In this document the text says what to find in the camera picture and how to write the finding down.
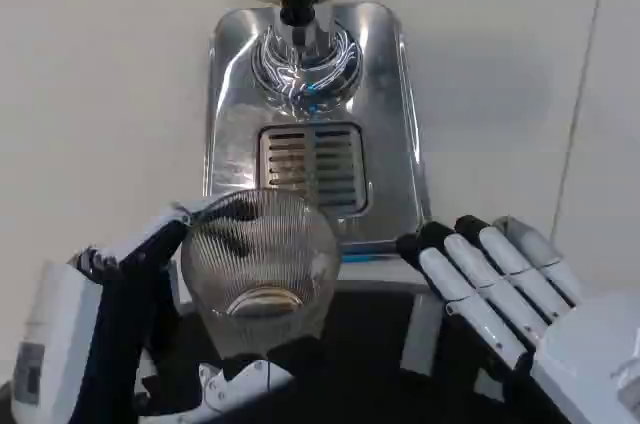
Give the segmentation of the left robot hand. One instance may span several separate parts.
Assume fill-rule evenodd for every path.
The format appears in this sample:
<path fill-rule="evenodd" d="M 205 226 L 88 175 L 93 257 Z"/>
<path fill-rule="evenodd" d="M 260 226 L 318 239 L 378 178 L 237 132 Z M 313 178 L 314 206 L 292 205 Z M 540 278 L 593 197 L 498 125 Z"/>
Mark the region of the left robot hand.
<path fill-rule="evenodd" d="M 133 240 L 48 263 L 9 382 L 17 423 L 211 423 L 314 373 L 340 250 L 330 219 L 287 191 L 175 203 Z M 171 345 L 178 288 L 221 357 L 196 403 L 144 401 L 144 355 Z"/>

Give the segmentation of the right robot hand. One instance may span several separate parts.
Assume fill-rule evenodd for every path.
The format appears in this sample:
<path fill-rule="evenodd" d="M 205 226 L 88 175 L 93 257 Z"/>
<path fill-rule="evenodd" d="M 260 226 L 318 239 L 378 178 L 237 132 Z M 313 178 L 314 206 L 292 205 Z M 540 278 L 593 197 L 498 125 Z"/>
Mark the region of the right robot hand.
<path fill-rule="evenodd" d="M 564 257 L 510 216 L 429 222 L 398 254 L 458 325 L 457 345 L 487 364 L 521 423 L 639 419 L 639 295 L 590 297 Z"/>

